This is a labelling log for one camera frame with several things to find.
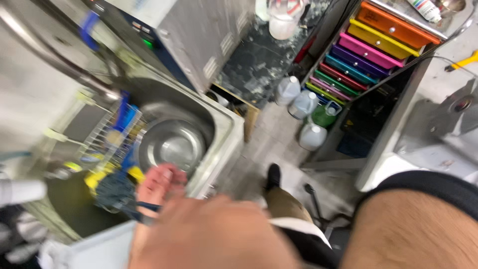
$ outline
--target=spray can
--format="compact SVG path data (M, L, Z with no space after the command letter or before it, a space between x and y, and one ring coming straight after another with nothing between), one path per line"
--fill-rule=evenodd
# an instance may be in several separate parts
M430 0L407 0L427 21L437 23L442 17L440 10Z

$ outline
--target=green light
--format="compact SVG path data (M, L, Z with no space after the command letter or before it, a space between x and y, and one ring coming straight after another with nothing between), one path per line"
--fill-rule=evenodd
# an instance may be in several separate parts
M153 49L153 45L148 40L143 39L143 42L148 46L149 49Z

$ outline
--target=yellow drawer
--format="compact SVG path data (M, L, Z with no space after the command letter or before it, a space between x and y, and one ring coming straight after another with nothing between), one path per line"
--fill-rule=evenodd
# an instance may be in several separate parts
M419 51L409 48L354 19L350 20L348 32L399 59L404 59L410 55L420 56Z

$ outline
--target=stainless steel sink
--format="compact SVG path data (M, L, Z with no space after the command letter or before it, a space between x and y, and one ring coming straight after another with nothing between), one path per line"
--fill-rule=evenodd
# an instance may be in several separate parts
M206 153L189 179L188 196L206 197L215 188L227 185L221 179L243 145L243 119L155 71L144 68L135 73L142 78L129 79L124 89L130 91L130 101L139 107L146 122L158 119L188 121L205 139ZM57 143L50 156L55 156L56 151L64 151L65 147ZM121 213L111 214L94 205L94 198L83 181L86 173L75 173L67 180L47 180L48 197L26 205L65 243L128 220Z

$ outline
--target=floor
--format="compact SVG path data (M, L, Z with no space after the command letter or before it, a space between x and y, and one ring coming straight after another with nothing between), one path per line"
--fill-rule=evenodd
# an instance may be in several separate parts
M353 176L342 173L308 173L298 166L310 154L299 146L297 137L302 121L296 120L286 107L269 103L256 122L251 141L245 144L239 160L229 174L238 182L231 195L238 200L256 201L266 207L262 187L269 164L276 163L282 171L282 188L292 194L315 215L311 196L304 184L311 184L319 200L324 217L337 212L352 213L362 195L354 187Z

